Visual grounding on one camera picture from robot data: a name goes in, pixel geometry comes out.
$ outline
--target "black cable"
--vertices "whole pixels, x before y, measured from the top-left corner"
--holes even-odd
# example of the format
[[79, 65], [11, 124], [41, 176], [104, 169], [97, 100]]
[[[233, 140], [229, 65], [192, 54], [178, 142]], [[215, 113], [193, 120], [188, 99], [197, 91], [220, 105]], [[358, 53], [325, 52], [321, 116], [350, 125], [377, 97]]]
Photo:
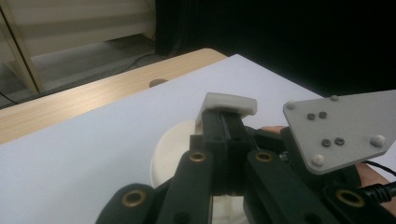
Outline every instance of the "black cable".
[[9, 99], [9, 98], [8, 98], [6, 95], [4, 95], [2, 92], [0, 92], [0, 95], [2, 95], [4, 98], [8, 99], [8, 100], [9, 100], [10, 102], [12, 102], [14, 105], [18, 105], [17, 102], [15, 102], [15, 101]]
[[386, 185], [374, 184], [361, 188], [361, 191], [378, 203], [388, 203], [396, 196], [396, 182]]
[[384, 170], [384, 171], [386, 171], [386, 172], [388, 172], [388, 173], [393, 174], [394, 176], [396, 176], [396, 172], [394, 172], [393, 170], [389, 169], [388, 167], [383, 166], [383, 165], [381, 165], [381, 164], [378, 164], [378, 163], [376, 163], [376, 162], [374, 162], [374, 161], [364, 161], [363, 163], [367, 163], [367, 164], [369, 164], [369, 165], [378, 167], [378, 168], [380, 168], [380, 169], [382, 169], [382, 170]]

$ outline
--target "black plastic part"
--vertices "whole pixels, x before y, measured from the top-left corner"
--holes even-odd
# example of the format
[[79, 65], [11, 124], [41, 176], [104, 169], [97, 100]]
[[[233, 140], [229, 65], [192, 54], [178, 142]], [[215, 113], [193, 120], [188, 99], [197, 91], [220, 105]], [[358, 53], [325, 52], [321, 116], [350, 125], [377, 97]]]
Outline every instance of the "black plastic part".
[[219, 111], [204, 111], [202, 113], [202, 126], [204, 150], [212, 152], [215, 160], [213, 195], [220, 196], [226, 191], [227, 143]]
[[256, 146], [260, 149], [271, 150], [280, 154], [286, 150], [282, 136], [279, 133], [267, 132], [262, 129], [246, 127], [247, 132], [253, 137]]
[[377, 203], [388, 203], [396, 196], [396, 182], [387, 185], [375, 184], [361, 190]]
[[[141, 203], [127, 206], [123, 202], [124, 196], [129, 192], [141, 192]], [[149, 224], [149, 210], [154, 202], [154, 189], [147, 185], [128, 185], [114, 194], [102, 210], [96, 224]]]
[[270, 223], [339, 223], [317, 196], [294, 174], [275, 153], [269, 150], [251, 151], [247, 155], [247, 181], [255, 192], [247, 192], [247, 207], [250, 203], [257, 208], [257, 194]]
[[239, 114], [218, 110], [202, 113], [203, 148], [215, 157], [215, 196], [243, 195], [245, 188], [245, 157], [256, 149]]
[[213, 170], [214, 161], [210, 152], [185, 152], [156, 223], [210, 223]]
[[396, 217], [359, 189], [329, 186], [323, 190], [325, 200], [343, 223], [396, 223]]

